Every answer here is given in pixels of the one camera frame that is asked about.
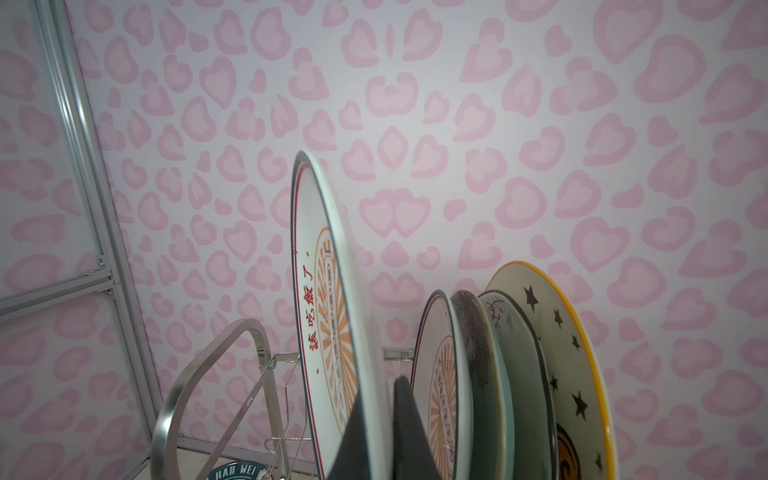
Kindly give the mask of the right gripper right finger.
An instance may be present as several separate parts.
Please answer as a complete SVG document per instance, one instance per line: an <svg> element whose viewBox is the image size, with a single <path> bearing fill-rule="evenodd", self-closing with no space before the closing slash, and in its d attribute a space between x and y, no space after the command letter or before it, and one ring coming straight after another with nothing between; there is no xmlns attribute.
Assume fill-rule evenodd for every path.
<svg viewBox="0 0 768 480"><path fill-rule="evenodd" d="M399 480L440 479L408 379L394 383L394 466Z"/></svg>

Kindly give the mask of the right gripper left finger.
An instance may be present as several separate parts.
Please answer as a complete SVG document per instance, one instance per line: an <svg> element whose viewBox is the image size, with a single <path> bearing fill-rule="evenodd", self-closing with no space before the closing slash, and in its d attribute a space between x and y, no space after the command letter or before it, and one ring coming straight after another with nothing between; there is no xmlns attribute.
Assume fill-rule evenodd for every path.
<svg viewBox="0 0 768 480"><path fill-rule="evenodd" d="M360 394L357 394L328 480L370 479Z"/></svg>

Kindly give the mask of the orange sunburst plate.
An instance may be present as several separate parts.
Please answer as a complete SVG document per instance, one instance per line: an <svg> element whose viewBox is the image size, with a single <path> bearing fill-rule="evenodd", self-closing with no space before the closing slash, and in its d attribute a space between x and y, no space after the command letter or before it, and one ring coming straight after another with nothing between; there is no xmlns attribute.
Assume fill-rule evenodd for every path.
<svg viewBox="0 0 768 480"><path fill-rule="evenodd" d="M358 245L320 162L298 152L291 186L297 333L315 459L327 479L360 394L370 479L393 472L390 395Z"/></svg>
<svg viewBox="0 0 768 480"><path fill-rule="evenodd" d="M459 316L441 290L422 314L411 388L431 458L442 479L467 479L473 444L473 400Z"/></svg>

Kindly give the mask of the mint green flower plate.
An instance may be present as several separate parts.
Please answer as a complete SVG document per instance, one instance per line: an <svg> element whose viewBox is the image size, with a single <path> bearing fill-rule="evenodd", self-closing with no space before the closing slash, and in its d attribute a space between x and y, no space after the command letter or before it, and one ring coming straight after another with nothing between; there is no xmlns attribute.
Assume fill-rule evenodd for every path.
<svg viewBox="0 0 768 480"><path fill-rule="evenodd" d="M472 479L510 479L514 473L514 417L509 376L490 316L474 293L459 290L458 314L473 395Z"/></svg>

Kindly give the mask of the halloween cat star plate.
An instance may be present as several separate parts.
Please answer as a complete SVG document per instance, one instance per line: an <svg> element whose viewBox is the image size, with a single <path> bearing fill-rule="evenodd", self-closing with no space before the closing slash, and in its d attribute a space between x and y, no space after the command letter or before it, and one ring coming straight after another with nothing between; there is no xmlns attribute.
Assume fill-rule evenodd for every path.
<svg viewBox="0 0 768 480"><path fill-rule="evenodd" d="M593 345L563 289L531 263L501 267L488 290L508 294L530 321L554 401L559 479L618 479L619 455L606 384Z"/></svg>

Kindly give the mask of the silver two-tier dish rack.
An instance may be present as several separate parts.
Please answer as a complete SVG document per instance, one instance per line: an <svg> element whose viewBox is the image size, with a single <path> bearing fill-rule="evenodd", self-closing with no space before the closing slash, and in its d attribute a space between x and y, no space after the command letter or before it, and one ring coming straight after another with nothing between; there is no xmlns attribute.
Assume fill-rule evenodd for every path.
<svg viewBox="0 0 768 480"><path fill-rule="evenodd" d="M279 352L257 319L232 322L168 388L152 431L153 479L209 479L226 462L259 463L267 479L316 479L302 357Z"/></svg>

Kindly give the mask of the white plate black text rim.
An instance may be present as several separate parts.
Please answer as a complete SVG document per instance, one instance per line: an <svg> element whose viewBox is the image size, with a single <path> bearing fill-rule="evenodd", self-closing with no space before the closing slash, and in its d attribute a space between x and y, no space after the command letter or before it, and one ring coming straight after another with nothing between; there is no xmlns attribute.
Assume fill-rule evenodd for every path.
<svg viewBox="0 0 768 480"><path fill-rule="evenodd" d="M251 461L232 461L214 468L207 480L271 480L267 466Z"/></svg>

